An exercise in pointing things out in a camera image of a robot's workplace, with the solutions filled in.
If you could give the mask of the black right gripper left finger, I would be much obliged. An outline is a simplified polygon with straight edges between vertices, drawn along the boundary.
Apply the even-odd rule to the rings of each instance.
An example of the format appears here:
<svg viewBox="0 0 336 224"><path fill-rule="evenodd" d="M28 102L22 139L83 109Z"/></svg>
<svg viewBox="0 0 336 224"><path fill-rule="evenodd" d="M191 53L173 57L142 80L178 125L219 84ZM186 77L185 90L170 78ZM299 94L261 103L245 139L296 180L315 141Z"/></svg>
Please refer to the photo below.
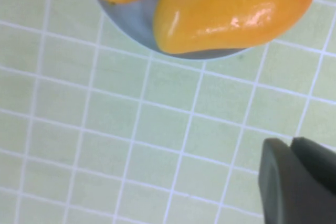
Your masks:
<svg viewBox="0 0 336 224"><path fill-rule="evenodd" d="M265 223L335 223L335 195L278 138L264 140L258 183Z"/></svg>

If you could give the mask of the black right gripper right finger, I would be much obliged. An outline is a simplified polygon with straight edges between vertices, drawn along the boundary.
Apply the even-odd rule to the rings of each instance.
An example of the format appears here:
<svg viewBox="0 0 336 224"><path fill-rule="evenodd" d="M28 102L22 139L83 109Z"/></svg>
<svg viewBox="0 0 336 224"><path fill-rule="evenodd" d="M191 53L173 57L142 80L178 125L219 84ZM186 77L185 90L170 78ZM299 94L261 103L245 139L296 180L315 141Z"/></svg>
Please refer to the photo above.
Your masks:
<svg viewBox="0 0 336 224"><path fill-rule="evenodd" d="M290 148L308 173L335 195L335 152L305 137L293 138Z"/></svg>

